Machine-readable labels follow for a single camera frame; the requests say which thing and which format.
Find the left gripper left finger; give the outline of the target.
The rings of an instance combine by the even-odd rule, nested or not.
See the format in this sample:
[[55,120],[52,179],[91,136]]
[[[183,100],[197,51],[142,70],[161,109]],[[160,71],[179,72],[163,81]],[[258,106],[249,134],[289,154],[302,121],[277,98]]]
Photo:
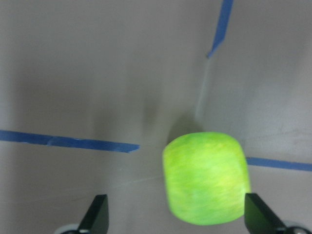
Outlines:
[[78,226],[79,234],[106,234],[109,229],[109,206],[107,195],[95,196],[87,213]]

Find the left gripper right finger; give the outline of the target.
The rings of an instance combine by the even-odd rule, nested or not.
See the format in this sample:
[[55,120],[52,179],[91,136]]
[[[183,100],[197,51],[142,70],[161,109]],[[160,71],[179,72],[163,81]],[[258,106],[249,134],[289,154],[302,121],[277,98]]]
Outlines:
[[245,194],[244,223],[250,234],[283,234],[287,227],[256,193]]

